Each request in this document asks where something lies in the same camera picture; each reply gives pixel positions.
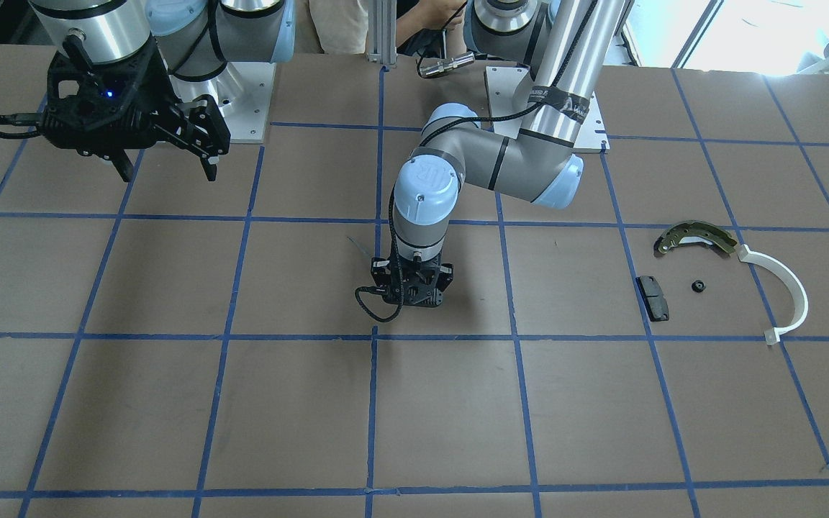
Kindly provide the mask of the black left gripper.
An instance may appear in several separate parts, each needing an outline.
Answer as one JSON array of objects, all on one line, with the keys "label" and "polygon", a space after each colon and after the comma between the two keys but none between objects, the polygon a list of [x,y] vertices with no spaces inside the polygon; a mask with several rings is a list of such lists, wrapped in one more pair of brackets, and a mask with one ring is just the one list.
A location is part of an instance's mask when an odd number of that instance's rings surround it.
[{"label": "black left gripper", "polygon": [[435,256],[428,261],[409,261],[393,255],[371,260],[371,276],[384,302],[412,307],[438,307],[454,278],[452,263]]}]

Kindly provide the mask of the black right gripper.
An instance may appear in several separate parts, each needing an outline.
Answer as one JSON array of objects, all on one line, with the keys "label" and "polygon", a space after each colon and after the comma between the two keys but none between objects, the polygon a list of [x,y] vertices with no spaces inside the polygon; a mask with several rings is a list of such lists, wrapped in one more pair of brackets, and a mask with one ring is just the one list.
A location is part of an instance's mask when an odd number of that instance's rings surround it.
[{"label": "black right gripper", "polygon": [[62,47],[48,68],[46,107],[37,121],[50,144],[111,162],[131,181],[127,151],[168,142],[197,156],[205,178],[217,180],[231,139],[220,108],[210,94],[178,98],[153,36],[115,63],[93,62],[76,34]]}]

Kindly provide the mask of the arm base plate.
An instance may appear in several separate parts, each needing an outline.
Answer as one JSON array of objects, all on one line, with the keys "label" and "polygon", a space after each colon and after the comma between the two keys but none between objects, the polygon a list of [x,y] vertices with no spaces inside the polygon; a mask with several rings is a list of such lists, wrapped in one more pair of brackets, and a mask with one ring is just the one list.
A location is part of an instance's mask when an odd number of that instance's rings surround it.
[{"label": "arm base plate", "polygon": [[[516,114],[526,108],[522,98],[529,93],[533,79],[527,78],[526,68],[506,68],[502,65],[486,67],[486,91],[488,95],[489,115],[492,117]],[[589,111],[584,122],[559,114],[555,109],[544,107],[530,115],[529,122],[522,119],[494,122],[493,132],[505,137],[516,138],[521,127],[533,132],[558,138],[574,138],[576,153],[599,153],[611,150],[611,144],[603,122],[597,95],[592,93],[589,99]]]},{"label": "arm base plate", "polygon": [[233,144],[263,144],[273,95],[276,63],[230,62],[214,78],[171,76],[178,97],[191,101],[211,94],[217,101]]}]

